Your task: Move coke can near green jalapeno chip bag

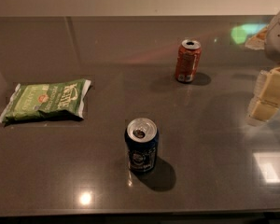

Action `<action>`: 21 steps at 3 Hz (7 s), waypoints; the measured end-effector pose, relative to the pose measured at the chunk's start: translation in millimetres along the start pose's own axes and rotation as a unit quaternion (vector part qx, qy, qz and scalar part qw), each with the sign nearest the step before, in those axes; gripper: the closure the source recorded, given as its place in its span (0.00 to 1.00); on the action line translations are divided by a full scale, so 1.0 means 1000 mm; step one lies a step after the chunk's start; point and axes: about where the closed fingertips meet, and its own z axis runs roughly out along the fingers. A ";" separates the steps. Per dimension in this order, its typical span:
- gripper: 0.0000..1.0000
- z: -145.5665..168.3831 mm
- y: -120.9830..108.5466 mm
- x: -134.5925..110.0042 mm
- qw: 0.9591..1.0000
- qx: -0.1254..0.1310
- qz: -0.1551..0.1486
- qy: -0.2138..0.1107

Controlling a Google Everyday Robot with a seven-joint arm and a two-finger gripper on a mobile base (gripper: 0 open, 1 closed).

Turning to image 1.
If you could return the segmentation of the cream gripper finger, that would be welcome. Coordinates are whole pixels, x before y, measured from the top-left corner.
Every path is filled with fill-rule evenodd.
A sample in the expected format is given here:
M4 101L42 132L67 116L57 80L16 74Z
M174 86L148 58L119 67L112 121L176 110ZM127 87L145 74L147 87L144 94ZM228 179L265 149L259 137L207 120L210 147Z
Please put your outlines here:
M264 49L267 30L268 28L264 27L260 31L258 31L255 35L248 38L247 41L245 42L245 46L248 49L252 49L252 50Z
M247 109L248 122L267 122L280 108L280 66L261 70L255 85L254 97Z

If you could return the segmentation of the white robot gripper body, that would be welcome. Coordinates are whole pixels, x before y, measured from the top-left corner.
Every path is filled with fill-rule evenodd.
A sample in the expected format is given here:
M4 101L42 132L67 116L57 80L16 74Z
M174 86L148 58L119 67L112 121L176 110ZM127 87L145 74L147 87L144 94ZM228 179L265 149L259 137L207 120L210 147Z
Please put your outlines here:
M270 60L280 63L280 11L268 25L264 48Z

